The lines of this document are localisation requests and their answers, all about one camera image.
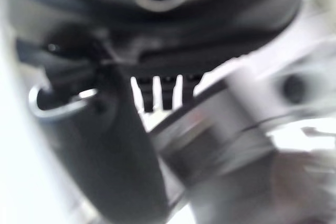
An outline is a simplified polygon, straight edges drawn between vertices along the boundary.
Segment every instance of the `black rubber part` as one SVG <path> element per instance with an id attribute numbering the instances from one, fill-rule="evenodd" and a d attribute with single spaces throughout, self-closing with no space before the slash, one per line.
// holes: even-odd
<path id="1" fill-rule="evenodd" d="M 128 80 L 102 70 L 97 97 L 68 118 L 41 121 L 68 173 L 111 223 L 165 223 L 169 207 L 157 156 Z"/>

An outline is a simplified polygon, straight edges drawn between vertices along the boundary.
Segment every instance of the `machine part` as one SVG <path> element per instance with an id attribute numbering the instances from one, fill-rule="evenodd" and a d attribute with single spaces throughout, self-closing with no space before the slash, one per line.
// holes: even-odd
<path id="1" fill-rule="evenodd" d="M 137 83 L 142 93 L 143 107 L 145 112 L 153 112 L 153 78 L 138 78 Z"/>
<path id="2" fill-rule="evenodd" d="M 162 89 L 162 107 L 164 110 L 173 109 L 173 93 L 177 77 L 160 77 Z"/>
<path id="3" fill-rule="evenodd" d="M 164 223 L 169 214 L 164 181 L 129 83 L 118 68 L 100 71 L 94 99 L 57 108 L 57 115 L 65 114 L 52 120 L 45 115 L 54 110 L 33 113 L 65 169 L 104 218 L 113 223 Z M 39 94 L 35 91 L 31 97 Z"/>
<path id="4" fill-rule="evenodd" d="M 151 133 L 156 151 L 187 187 L 207 180 L 217 163 L 225 164 L 223 172 L 231 172 L 273 150 L 259 122 L 225 87 L 223 81 L 212 86 L 195 98 L 192 107 L 182 108 L 178 117 L 173 114 L 174 119 Z"/>
<path id="5" fill-rule="evenodd" d="M 334 222 L 335 135 L 323 132 L 327 121 L 291 121 L 302 114 L 284 115 L 291 109 L 275 99 L 276 86 L 252 77 L 243 62 L 152 132 L 156 150 L 186 186 L 197 223 Z M 248 79 L 256 93 L 250 104 L 242 95 Z M 270 111 L 259 106 L 267 93 Z M 265 127 L 265 120 L 278 125 Z"/>
<path id="6" fill-rule="evenodd" d="M 21 40 L 72 51 L 93 41 L 109 41 L 117 56 L 111 58 L 137 78 L 211 71 L 275 38 L 301 3 L 185 0 L 177 8 L 156 13 L 139 8 L 135 0 L 8 1 L 8 22 Z"/>

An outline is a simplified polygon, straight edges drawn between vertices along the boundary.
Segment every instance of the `metal clip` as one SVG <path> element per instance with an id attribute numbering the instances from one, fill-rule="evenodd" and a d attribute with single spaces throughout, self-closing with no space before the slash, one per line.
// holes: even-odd
<path id="1" fill-rule="evenodd" d="M 59 121 L 64 118 L 68 118 L 81 110 L 83 110 L 88 105 L 88 99 L 83 98 L 78 95 L 80 100 L 75 102 L 70 102 L 64 106 L 57 107 L 51 110 L 42 110 L 38 104 L 38 96 L 42 90 L 41 86 L 34 86 L 29 92 L 29 108 L 33 115 L 43 121 Z M 96 94 L 96 90 L 92 90 L 91 96 Z"/>

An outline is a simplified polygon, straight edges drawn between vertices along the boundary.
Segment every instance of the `silver metal ring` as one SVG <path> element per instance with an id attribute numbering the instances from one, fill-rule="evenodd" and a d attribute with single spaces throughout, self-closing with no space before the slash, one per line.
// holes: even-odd
<path id="1" fill-rule="evenodd" d="M 41 86 L 32 87 L 28 96 L 30 111 L 40 120 L 59 121 L 80 112 L 88 105 L 87 100 L 79 100 L 55 109 L 42 110 L 38 105 L 38 96 L 41 89 Z"/>

